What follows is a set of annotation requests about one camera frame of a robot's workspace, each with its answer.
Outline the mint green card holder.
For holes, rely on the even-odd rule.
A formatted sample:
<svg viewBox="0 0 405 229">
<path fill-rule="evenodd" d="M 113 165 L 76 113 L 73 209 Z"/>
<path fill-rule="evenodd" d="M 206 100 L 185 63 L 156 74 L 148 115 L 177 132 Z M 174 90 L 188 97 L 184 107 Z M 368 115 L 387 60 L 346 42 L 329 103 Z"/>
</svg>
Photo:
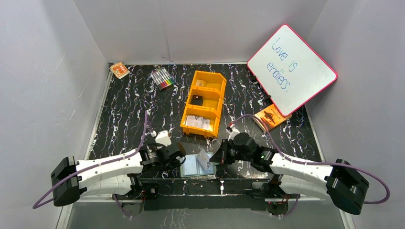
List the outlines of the mint green card holder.
<svg viewBox="0 0 405 229">
<path fill-rule="evenodd" d="M 180 167 L 180 176 L 182 178 L 214 175 L 216 173 L 215 166 L 211 166 L 207 170 L 204 169 L 196 156 L 197 155 L 185 156 L 186 161 Z"/>
</svg>

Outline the orange three-compartment bin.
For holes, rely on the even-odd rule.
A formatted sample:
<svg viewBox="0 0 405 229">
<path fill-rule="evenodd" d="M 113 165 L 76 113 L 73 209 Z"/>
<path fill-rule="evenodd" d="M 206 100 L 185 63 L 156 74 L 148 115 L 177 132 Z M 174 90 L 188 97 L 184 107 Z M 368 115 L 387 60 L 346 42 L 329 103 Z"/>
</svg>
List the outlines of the orange three-compartment bin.
<svg viewBox="0 0 405 229">
<path fill-rule="evenodd" d="M 198 79 L 207 82 L 205 87 L 196 86 Z M 196 70 L 191 83 L 185 109 L 181 119 L 180 126 L 184 133 L 202 135 L 205 138 L 217 138 L 219 124 L 222 117 L 222 107 L 224 104 L 225 87 L 227 80 L 220 73 L 205 72 Z M 190 101 L 193 95 L 203 97 L 203 105 L 191 105 Z M 202 116 L 211 120 L 211 127 L 208 130 L 186 126 L 186 117 L 188 115 Z"/>
</svg>

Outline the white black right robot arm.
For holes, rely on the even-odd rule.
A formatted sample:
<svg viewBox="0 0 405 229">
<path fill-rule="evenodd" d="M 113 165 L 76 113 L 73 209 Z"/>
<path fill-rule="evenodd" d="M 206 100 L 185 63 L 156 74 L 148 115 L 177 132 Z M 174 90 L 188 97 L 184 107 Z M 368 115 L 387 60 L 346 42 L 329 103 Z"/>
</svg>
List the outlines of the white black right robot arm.
<svg viewBox="0 0 405 229">
<path fill-rule="evenodd" d="M 260 146 L 247 133 L 224 139 L 210 162 L 232 164 L 247 161 L 258 171 L 279 178 L 269 184 L 276 198 L 300 194 L 330 200 L 337 208 L 352 214 L 361 213 L 369 182 L 351 165 L 338 159 L 332 165 L 283 156 L 278 150 Z"/>
</svg>

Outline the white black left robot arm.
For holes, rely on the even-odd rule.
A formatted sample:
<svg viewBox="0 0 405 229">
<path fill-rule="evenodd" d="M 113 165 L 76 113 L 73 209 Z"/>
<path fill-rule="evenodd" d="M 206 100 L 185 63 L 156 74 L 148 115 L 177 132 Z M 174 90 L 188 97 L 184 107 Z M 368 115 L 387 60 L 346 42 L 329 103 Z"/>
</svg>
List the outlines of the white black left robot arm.
<svg viewBox="0 0 405 229">
<path fill-rule="evenodd" d="M 68 156 L 51 173 L 53 204 L 62 207 L 81 197 L 118 194 L 138 198 L 143 186 L 136 175 L 151 170 L 171 170 L 185 162 L 180 143 L 164 146 L 150 143 L 117 156 L 96 160 L 75 160 Z"/>
</svg>

